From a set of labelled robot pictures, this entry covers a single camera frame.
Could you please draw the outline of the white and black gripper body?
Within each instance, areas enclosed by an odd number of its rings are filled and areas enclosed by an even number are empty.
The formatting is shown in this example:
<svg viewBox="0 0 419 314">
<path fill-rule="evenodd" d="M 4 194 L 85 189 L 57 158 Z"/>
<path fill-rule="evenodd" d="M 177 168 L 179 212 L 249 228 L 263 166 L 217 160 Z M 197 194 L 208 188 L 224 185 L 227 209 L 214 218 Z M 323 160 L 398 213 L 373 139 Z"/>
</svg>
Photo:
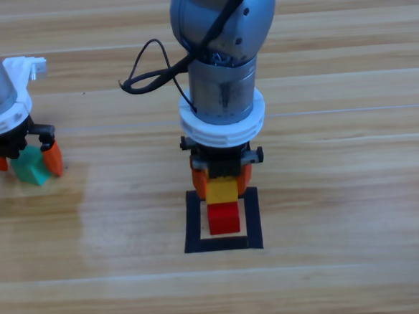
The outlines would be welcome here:
<svg viewBox="0 0 419 314">
<path fill-rule="evenodd" d="M 182 97 L 179 100 L 179 117 L 185 136 L 181 138 L 181 149 L 191 152 L 191 168 L 198 171 L 209 169 L 209 177 L 236 177 L 242 167 L 262 163 L 264 152 L 261 147 L 250 149 L 264 123 L 265 101 L 259 91 L 253 93 L 251 113 L 243 120 L 227 125 L 216 125 L 200 120 L 191 111 Z"/>
<path fill-rule="evenodd" d="M 6 158 L 19 157 L 29 134 L 55 136 L 53 125 L 36 124 L 30 116 L 32 98 L 27 85 L 47 71 L 46 64 L 43 57 L 0 59 L 0 146 Z"/>
</svg>

